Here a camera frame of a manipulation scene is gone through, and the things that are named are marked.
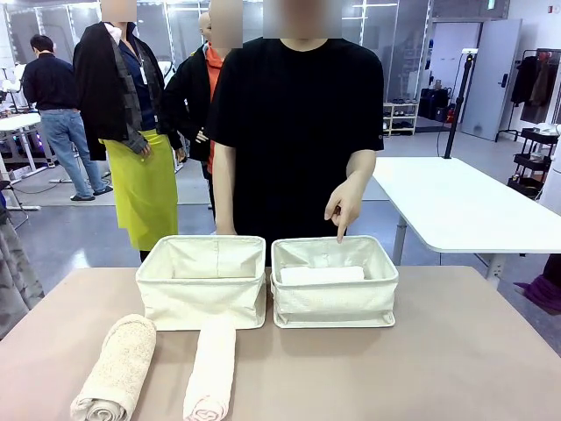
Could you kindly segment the person's left hand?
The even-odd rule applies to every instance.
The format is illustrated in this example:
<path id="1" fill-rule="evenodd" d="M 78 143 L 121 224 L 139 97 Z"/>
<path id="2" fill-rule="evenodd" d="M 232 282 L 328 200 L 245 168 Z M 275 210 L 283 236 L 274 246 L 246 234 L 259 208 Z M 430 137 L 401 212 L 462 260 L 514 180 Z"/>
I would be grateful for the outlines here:
<path id="1" fill-rule="evenodd" d="M 360 214 L 364 186 L 357 175 L 350 175 L 332 192 L 324 212 L 324 219 L 337 227 L 337 242 L 341 243 L 346 230 Z"/>

